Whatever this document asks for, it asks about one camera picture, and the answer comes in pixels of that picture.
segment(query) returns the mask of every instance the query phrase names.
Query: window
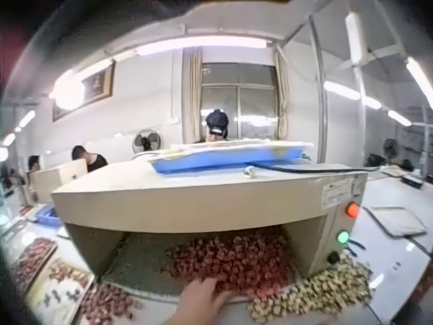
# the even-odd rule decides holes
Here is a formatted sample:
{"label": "window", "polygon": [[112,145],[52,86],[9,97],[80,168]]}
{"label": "window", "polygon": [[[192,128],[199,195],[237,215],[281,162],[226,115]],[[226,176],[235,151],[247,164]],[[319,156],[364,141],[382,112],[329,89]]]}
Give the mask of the window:
{"label": "window", "polygon": [[202,136],[215,109],[229,117],[229,139],[275,139],[277,133],[275,67],[258,64],[203,64]]}

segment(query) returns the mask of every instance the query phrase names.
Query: curtain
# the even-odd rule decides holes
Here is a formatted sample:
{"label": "curtain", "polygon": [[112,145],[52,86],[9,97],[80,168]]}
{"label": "curtain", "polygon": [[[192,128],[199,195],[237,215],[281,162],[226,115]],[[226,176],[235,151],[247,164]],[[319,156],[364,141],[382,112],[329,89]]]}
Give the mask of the curtain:
{"label": "curtain", "polygon": [[200,140],[202,104],[202,49],[190,47],[183,50],[183,141],[193,143]]}
{"label": "curtain", "polygon": [[275,60],[275,69],[277,71],[278,80],[278,122],[277,122],[277,138],[287,139],[288,136],[288,104],[289,104],[289,81],[287,60],[284,52],[279,45],[273,48]]}

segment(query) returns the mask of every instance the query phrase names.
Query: beige machine housing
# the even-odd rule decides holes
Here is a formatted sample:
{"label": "beige machine housing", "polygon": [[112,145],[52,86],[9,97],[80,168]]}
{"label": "beige machine housing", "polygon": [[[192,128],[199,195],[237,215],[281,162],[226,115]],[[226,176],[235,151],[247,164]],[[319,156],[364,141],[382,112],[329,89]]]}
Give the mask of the beige machine housing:
{"label": "beige machine housing", "polygon": [[87,174],[86,160],[78,159],[31,173],[30,182],[38,195],[39,203],[48,203],[52,202],[52,191],[84,174]]}
{"label": "beige machine housing", "polygon": [[[343,165],[298,165],[341,169]],[[329,267],[336,240],[356,218],[366,172],[282,173],[243,169],[159,175],[144,160],[108,165],[58,188],[55,209],[81,255],[102,276],[128,233],[224,232],[283,225],[292,239],[301,275]]]}

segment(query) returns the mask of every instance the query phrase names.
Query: black button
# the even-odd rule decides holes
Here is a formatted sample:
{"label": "black button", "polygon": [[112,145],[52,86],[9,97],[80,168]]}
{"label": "black button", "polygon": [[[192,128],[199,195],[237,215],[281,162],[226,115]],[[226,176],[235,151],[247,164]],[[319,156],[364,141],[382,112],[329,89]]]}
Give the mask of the black button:
{"label": "black button", "polygon": [[328,255],[327,261],[329,264],[334,265],[340,260],[340,254],[337,251],[332,251],[331,254]]}

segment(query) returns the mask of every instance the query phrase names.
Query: blue tray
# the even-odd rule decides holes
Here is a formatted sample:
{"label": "blue tray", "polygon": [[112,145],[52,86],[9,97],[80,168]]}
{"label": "blue tray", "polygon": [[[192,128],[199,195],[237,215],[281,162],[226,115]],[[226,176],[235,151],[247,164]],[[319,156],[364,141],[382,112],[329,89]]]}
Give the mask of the blue tray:
{"label": "blue tray", "polygon": [[54,206],[47,204],[36,213],[37,222],[41,225],[48,225],[49,227],[63,226],[62,220],[57,216]]}
{"label": "blue tray", "polygon": [[196,152],[179,158],[158,159],[150,162],[158,173],[172,174],[243,167],[248,163],[281,164],[283,161],[301,158],[304,149],[304,146],[287,147],[284,153],[266,148]]}

